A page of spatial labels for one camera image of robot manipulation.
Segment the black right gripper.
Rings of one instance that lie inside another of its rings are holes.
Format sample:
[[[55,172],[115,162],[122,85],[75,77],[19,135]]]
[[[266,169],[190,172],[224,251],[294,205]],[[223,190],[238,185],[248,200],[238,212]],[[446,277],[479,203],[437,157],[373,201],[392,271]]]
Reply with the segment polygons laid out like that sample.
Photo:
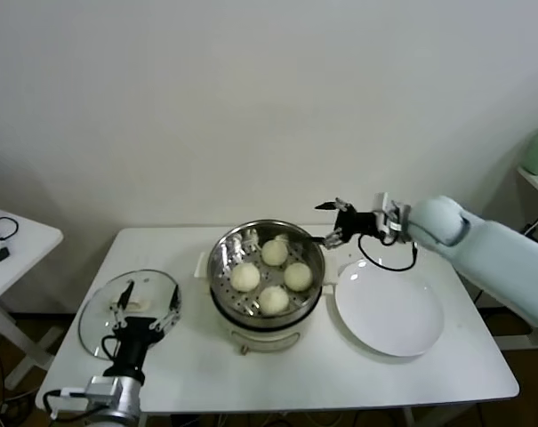
[[[338,248],[350,242],[355,235],[379,238],[376,214],[359,212],[352,204],[340,198],[325,201],[315,207],[316,210],[338,211],[334,230],[324,237],[310,236],[309,241],[324,248]]]

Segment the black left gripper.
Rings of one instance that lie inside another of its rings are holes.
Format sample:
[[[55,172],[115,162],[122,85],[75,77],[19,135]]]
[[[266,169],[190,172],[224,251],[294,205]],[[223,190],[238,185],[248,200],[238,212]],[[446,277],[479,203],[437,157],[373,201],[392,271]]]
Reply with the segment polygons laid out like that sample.
[[[111,365],[111,376],[144,379],[142,367],[149,347],[160,342],[181,318],[181,291],[176,285],[166,314],[158,318],[127,317],[124,311],[134,289],[134,281],[127,281],[127,288],[116,303],[110,306],[114,317],[112,329],[118,350]]]

